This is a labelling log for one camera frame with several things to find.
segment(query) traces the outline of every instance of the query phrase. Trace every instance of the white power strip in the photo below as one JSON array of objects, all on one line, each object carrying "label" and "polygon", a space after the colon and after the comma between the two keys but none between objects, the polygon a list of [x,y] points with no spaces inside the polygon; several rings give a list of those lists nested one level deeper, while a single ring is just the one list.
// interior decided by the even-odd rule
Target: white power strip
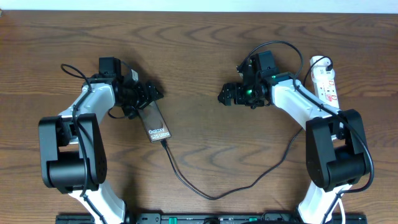
[{"label": "white power strip", "polygon": [[[323,56],[314,56],[310,60],[312,65]],[[330,65],[330,60],[324,58],[312,67],[311,79],[315,89],[315,95],[324,103],[339,108],[337,92],[335,86],[335,70],[326,71],[326,67]]]}]

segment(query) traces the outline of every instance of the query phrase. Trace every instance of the white cable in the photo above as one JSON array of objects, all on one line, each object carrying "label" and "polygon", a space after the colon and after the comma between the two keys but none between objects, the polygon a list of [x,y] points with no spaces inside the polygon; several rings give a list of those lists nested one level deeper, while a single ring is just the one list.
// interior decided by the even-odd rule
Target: white cable
[{"label": "white cable", "polygon": [[338,199],[338,205],[340,206],[340,212],[341,212],[341,224],[346,224],[346,214],[344,213],[344,207],[341,198]]}]

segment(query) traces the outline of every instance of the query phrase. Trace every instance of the wooden table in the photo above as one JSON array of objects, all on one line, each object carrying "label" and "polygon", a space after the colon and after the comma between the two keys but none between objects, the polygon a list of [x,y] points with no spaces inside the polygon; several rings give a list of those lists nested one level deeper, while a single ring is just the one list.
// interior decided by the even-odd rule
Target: wooden table
[{"label": "wooden table", "polygon": [[[364,212],[370,223],[396,223],[397,28],[396,15],[6,11],[0,17],[0,222],[53,223],[59,213],[86,212],[43,184],[37,124],[81,92],[82,80],[64,74],[60,64],[91,75],[104,56],[130,63],[165,94],[158,104],[186,178],[210,195],[251,184],[279,161],[299,126],[278,108],[226,107],[217,95],[224,83],[239,81],[235,66],[253,47],[277,39],[302,51],[305,70],[313,55],[333,59],[340,106],[361,113],[376,166],[372,187],[345,195],[345,209]],[[282,72],[299,67],[288,47],[266,49]],[[143,210],[293,210],[310,183],[304,133],[254,188],[208,201],[177,180],[139,119],[105,117],[100,128],[107,179],[118,196]]]}]

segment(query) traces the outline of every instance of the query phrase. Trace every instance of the wooden tabletop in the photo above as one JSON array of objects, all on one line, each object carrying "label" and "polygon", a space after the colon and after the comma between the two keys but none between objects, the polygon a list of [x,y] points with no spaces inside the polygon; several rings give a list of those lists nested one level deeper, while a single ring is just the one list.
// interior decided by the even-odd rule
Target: wooden tabletop
[{"label": "wooden tabletop", "polygon": [[[210,195],[251,184],[280,160],[299,125],[276,107],[227,107],[217,96],[224,83],[239,81],[235,67],[242,59],[268,40],[299,48],[305,71],[314,55],[333,59],[340,108],[361,113],[376,167],[369,190],[343,197],[345,210],[364,212],[370,223],[397,223],[397,28],[397,15],[3,12],[0,223],[54,223],[59,213],[86,212],[75,199],[43,184],[37,124],[59,114],[81,92],[82,80],[64,74],[60,64],[92,75],[105,56],[130,63],[164,93],[158,105],[173,135],[170,149],[188,180]],[[272,50],[281,72],[298,69],[299,58],[290,48],[265,49]],[[105,117],[100,129],[107,179],[118,196],[143,210],[293,210],[310,183],[305,133],[287,160],[255,187],[208,201],[178,181],[165,151],[149,142],[139,119]]]}]

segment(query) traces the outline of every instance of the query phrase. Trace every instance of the white wall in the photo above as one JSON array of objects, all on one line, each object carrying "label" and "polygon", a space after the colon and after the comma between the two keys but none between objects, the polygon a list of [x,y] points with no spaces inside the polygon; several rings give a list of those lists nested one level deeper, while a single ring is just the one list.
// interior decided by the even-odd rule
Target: white wall
[{"label": "white wall", "polygon": [[3,10],[398,13],[398,0],[0,0]]}]

